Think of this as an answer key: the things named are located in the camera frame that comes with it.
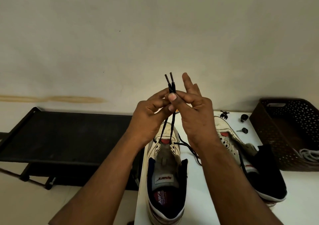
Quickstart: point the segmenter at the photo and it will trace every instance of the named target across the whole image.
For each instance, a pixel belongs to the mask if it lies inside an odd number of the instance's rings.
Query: brown basket
[[[301,149],[319,150],[319,110],[300,98],[261,98],[249,117],[263,144],[270,144],[279,169],[319,171]]]

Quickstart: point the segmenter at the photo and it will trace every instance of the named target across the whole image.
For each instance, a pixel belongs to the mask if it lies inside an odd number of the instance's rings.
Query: floor
[[[21,173],[24,163],[0,162],[0,168]],[[31,177],[44,183],[46,178]],[[0,224],[44,225],[63,207],[80,187],[54,186],[51,190],[23,182],[0,173]],[[122,225],[134,220],[137,191],[125,191],[114,224]]]

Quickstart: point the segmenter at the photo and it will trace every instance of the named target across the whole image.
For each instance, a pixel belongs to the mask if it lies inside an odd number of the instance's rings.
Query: sneaker
[[[156,225],[178,224],[184,213],[188,161],[181,161],[179,144],[177,130],[166,122],[148,144],[146,203]]]
[[[267,146],[259,146],[257,151],[252,144],[243,143],[229,124],[220,117],[215,116],[215,126],[221,143],[242,168],[266,205],[273,207],[277,202],[285,200],[287,190],[279,169],[271,159],[271,150],[266,150]]]

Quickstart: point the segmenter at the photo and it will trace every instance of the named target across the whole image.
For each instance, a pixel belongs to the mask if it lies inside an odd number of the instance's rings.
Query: forearm
[[[138,152],[134,142],[124,135],[86,185],[49,224],[113,224]]]
[[[221,224],[281,224],[218,137],[202,146],[199,155]]]

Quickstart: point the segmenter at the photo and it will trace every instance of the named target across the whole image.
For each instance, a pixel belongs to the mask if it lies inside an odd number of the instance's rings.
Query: wall stain
[[[63,103],[105,103],[103,98],[78,97],[78,96],[50,96],[50,97],[26,97],[0,95],[0,102],[15,103],[44,103],[44,102],[63,102]]]

